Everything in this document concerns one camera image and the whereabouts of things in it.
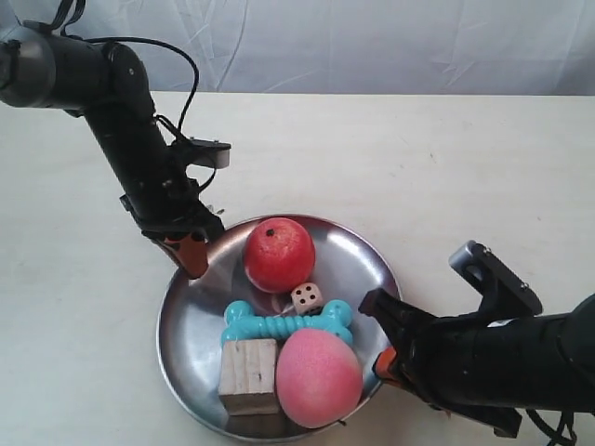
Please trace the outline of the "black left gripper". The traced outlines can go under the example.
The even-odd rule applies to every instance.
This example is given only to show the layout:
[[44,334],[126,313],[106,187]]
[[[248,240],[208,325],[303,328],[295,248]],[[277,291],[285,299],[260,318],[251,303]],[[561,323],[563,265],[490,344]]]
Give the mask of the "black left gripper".
[[157,245],[189,278],[201,278],[208,269],[205,240],[216,242],[225,227],[200,201],[199,185],[183,164],[172,155],[148,158],[134,162],[119,180],[121,202],[139,228],[163,238]]

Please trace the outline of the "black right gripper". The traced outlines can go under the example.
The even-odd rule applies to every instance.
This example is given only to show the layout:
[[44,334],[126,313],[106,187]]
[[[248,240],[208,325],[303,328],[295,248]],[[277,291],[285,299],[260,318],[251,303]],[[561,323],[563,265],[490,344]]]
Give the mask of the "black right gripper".
[[358,307],[373,318],[394,344],[373,364],[384,384],[402,386],[431,407],[489,426],[503,438],[515,438],[521,415],[482,400],[471,387],[480,382],[474,364],[477,332],[487,325],[477,313],[440,318],[377,288]]

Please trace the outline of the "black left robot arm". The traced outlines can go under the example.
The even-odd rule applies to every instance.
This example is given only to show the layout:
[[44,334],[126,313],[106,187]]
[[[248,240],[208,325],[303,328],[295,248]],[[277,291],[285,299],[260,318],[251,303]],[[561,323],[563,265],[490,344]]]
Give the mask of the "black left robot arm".
[[83,117],[117,177],[120,201],[143,236],[188,276],[208,268],[207,246],[223,224],[200,201],[189,165],[229,164],[231,145],[186,137],[157,114],[146,69],[122,38],[88,42],[39,24],[1,30],[1,100],[16,108]]

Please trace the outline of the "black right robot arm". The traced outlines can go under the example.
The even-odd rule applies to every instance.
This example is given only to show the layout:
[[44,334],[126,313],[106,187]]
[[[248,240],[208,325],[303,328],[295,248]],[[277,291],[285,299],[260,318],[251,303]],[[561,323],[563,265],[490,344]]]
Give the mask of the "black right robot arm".
[[435,410],[511,439],[527,416],[551,445],[576,444],[575,415],[594,412],[592,297],[570,313],[490,321],[437,317],[376,289],[359,310],[390,341],[375,375]]

